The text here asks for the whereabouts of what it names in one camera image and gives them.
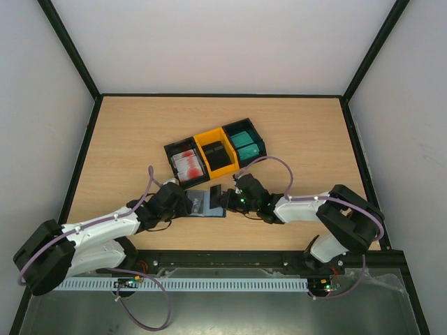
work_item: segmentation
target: wooden tabletop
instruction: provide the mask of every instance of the wooden tabletop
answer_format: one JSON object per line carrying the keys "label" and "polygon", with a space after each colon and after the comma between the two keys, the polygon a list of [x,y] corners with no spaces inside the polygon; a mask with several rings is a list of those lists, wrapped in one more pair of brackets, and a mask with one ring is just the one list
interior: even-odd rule
{"label": "wooden tabletop", "polygon": [[[295,177],[291,195],[344,184],[365,196],[338,99],[105,97],[68,222],[108,214],[139,198],[148,165],[159,181],[172,178],[164,145],[247,117],[267,153],[290,165]],[[288,184],[286,168],[276,161],[260,162],[249,172],[269,192],[282,193]],[[215,184],[233,187],[231,175],[194,188]],[[227,212],[226,218],[178,218],[167,230],[130,239],[139,249],[285,251],[303,250],[327,232],[322,223],[269,225]]]}

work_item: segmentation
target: perforated metal strip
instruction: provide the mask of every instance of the perforated metal strip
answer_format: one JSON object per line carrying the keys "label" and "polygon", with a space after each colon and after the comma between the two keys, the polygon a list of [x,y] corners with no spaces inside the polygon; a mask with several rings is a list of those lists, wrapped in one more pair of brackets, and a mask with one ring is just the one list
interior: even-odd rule
{"label": "perforated metal strip", "polygon": [[[171,292],[307,292],[307,279],[298,278],[159,278],[167,291]],[[55,290],[58,291],[109,291],[117,287],[117,278],[68,278]],[[140,291],[158,291],[159,287],[145,279],[134,288]]]}

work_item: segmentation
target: black metal frame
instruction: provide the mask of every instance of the black metal frame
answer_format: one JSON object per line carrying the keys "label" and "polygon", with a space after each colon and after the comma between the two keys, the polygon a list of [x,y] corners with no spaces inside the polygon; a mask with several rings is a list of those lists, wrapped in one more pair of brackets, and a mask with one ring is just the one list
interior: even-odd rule
{"label": "black metal frame", "polygon": [[[73,41],[71,40],[63,22],[61,21],[56,9],[50,0],[37,0],[41,5],[44,13],[54,28],[65,47],[73,64],[77,68],[82,80],[94,98],[95,103],[91,112],[90,122],[87,127],[84,141],[82,142],[81,150],[76,161],[73,176],[64,205],[62,207],[59,223],[63,224],[68,218],[76,188],[78,186],[82,167],[84,165],[90,140],[94,132],[96,120],[101,109],[101,103],[104,96],[164,96],[164,97],[231,97],[231,98],[337,98],[342,107],[346,127],[348,129],[349,137],[353,147],[353,152],[357,160],[360,177],[362,179],[363,187],[368,201],[379,207],[377,202],[374,186],[369,174],[368,166],[362,151],[362,147],[357,134],[356,126],[353,122],[352,114],[349,109],[349,101],[359,87],[362,79],[366,75],[369,67],[372,65],[374,59],[379,53],[381,47],[385,43],[387,37],[390,35],[393,27],[402,15],[409,0],[397,0],[378,32],[374,42],[369,48],[365,58],[363,59],[359,69],[354,75],[349,84],[345,94],[339,95],[308,95],[308,94],[100,94],[96,88],[93,79],[91,78],[87,67],[81,59]],[[369,251],[367,253],[367,264],[371,268],[398,268],[401,271],[404,279],[406,291],[409,293],[411,305],[415,313],[416,321],[419,326],[421,334],[429,334],[429,329],[420,306],[418,295],[414,288],[411,274],[407,266],[404,253],[402,251],[391,250],[390,240],[386,233],[384,238],[380,241],[381,251]],[[222,267],[260,267],[273,268],[285,274],[299,274],[304,278],[314,278],[321,275],[313,274],[303,268],[296,267],[297,260],[302,259],[303,251],[141,251],[140,257],[147,262],[157,264],[152,267],[152,271],[156,271],[161,267],[201,267],[201,268],[222,268]],[[345,267],[361,267],[360,255],[345,255],[340,256]],[[16,335],[20,332],[23,319],[31,299],[31,292],[26,289],[17,314],[14,319],[10,335]]]}

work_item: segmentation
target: white wall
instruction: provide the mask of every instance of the white wall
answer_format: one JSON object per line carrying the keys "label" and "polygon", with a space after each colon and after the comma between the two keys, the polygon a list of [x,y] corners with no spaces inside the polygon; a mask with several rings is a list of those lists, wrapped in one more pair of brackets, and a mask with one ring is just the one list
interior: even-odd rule
{"label": "white wall", "polygon": [[23,292],[13,254],[59,216],[92,105],[37,1],[0,1],[0,334]]}
{"label": "white wall", "polygon": [[101,92],[343,94],[394,0],[53,0]]}
{"label": "white wall", "polygon": [[447,2],[413,0],[351,101],[394,248],[447,328]]}

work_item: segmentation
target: purple cable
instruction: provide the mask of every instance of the purple cable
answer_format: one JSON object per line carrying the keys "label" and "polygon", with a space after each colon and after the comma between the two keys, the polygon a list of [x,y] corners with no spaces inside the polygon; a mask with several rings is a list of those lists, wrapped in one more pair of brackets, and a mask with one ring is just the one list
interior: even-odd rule
{"label": "purple cable", "polygon": [[127,309],[126,305],[124,304],[124,302],[122,301],[121,297],[119,296],[119,290],[121,290],[121,288],[124,286],[124,284],[121,284],[118,288],[117,288],[117,294],[116,297],[118,299],[118,302],[121,304],[121,306],[124,308],[124,311],[126,312],[127,316],[132,320],[133,323],[135,323],[137,326],[139,326],[140,328],[147,330],[149,332],[157,332],[159,330],[165,329],[168,326],[169,320],[170,320],[170,315],[172,313],[172,306],[170,303],[170,299],[169,299],[169,295],[166,292],[166,289],[163,287],[163,285],[161,285],[155,278],[152,278],[151,276],[149,276],[148,274],[143,274],[141,272],[137,272],[137,271],[131,271],[131,270],[123,270],[123,269],[108,269],[110,271],[114,271],[114,272],[121,272],[123,274],[135,274],[138,276],[142,276],[145,277],[147,279],[150,279],[151,281],[153,281],[163,292],[164,296],[165,296],[165,300],[166,300],[166,304],[168,305],[168,314],[166,316],[166,320],[165,322],[158,328],[153,328],[153,327],[149,327],[147,325],[144,325],[143,323],[141,323],[140,321],[138,321],[137,319],[135,319],[135,317],[131,314],[131,312]]}
{"label": "purple cable", "polygon": [[[289,192],[290,189],[292,188],[292,184],[293,184],[293,172],[292,172],[292,169],[291,169],[290,166],[288,166],[287,163],[284,162],[282,159],[277,158],[277,157],[274,157],[274,156],[262,156],[262,157],[259,157],[259,158],[255,159],[254,161],[252,161],[250,164],[248,164],[246,167],[244,167],[242,170],[240,170],[238,173],[235,174],[236,179],[239,179],[240,176],[241,176],[241,175],[242,175],[242,174],[243,174],[243,173],[244,173],[250,166],[252,166],[253,164],[255,164],[255,163],[259,162],[259,161],[263,161],[263,160],[265,160],[265,159],[267,159],[267,158],[269,158],[269,159],[273,159],[273,160],[275,160],[275,161],[280,162],[282,165],[284,165],[284,166],[287,168],[288,173],[289,173],[290,176],[291,176],[291,180],[290,180],[290,182],[288,183],[288,186],[287,186],[286,190],[284,191],[284,197],[285,197],[288,201],[299,202],[299,201],[312,201],[312,200],[315,200],[314,197],[293,198],[293,197],[291,197],[291,196],[288,194],[288,192]],[[376,236],[376,238],[374,239],[374,241],[377,241],[377,240],[381,239],[381,238],[383,237],[383,235],[385,234],[385,232],[384,232],[384,230],[383,230],[383,226],[382,226],[382,224],[380,223],[380,221],[379,221],[375,216],[373,216],[372,214],[370,214],[370,213],[368,213],[367,211],[365,211],[363,208],[360,208],[359,206],[355,206],[354,204],[351,204],[350,202],[343,201],[343,200],[340,200],[340,199],[337,199],[337,198],[333,198],[333,197],[318,196],[318,199],[319,199],[319,200],[327,200],[327,201],[337,202],[337,203],[339,203],[339,204],[342,204],[342,205],[344,205],[344,206],[346,206],[346,207],[351,208],[351,209],[354,210],[354,211],[358,211],[359,213],[361,213],[361,214],[365,215],[366,217],[368,217],[372,222],[374,222],[374,223],[377,225],[377,228],[379,229],[379,234]]]}
{"label": "purple cable", "polygon": [[[145,201],[145,198],[147,196],[147,194],[149,193],[149,190],[151,188],[152,182],[156,183],[157,185],[159,185],[160,183],[157,182],[154,178],[154,168],[152,167],[152,165],[149,165],[148,167],[148,172],[149,172],[149,182],[147,183],[147,187],[146,187],[146,191],[145,193],[142,195],[142,197],[140,198],[140,200],[136,203],[136,205],[128,212],[123,213],[118,215],[118,218],[123,218],[125,216],[131,215],[141,204],[143,201]],[[114,219],[114,216],[109,216],[107,218],[100,218],[98,220],[92,221],[86,225],[81,225],[80,229],[84,230],[87,229],[93,225],[98,225],[99,223],[103,223],[106,221],[109,221],[110,219]],[[46,250],[51,247],[52,245],[56,244],[58,241],[64,239],[67,236],[70,236],[72,234],[76,233],[76,229],[72,229],[69,230],[68,232],[65,232],[61,235],[59,235],[58,237],[55,237],[54,239],[52,239],[51,241],[49,241],[48,243],[46,243],[42,248],[40,248],[30,259],[29,261],[23,266],[23,268],[20,270],[19,273],[19,278],[17,279],[17,284],[19,284],[20,286],[25,286],[26,283],[24,281],[22,281],[24,274],[28,271],[28,268],[39,258],[40,255],[42,255],[44,252],[46,252]]]}
{"label": "purple cable", "polygon": [[315,300],[332,300],[332,299],[336,299],[336,298],[342,298],[347,296],[349,293],[351,293],[352,291],[354,291],[357,286],[360,284],[360,282],[362,281],[363,275],[365,275],[365,270],[366,270],[366,256],[362,255],[362,272],[360,273],[360,277],[358,277],[358,280],[356,281],[356,283],[354,285],[352,285],[349,290],[340,293],[339,295],[334,295],[331,297],[315,297],[312,292],[309,291],[309,295],[312,297],[312,299]]}

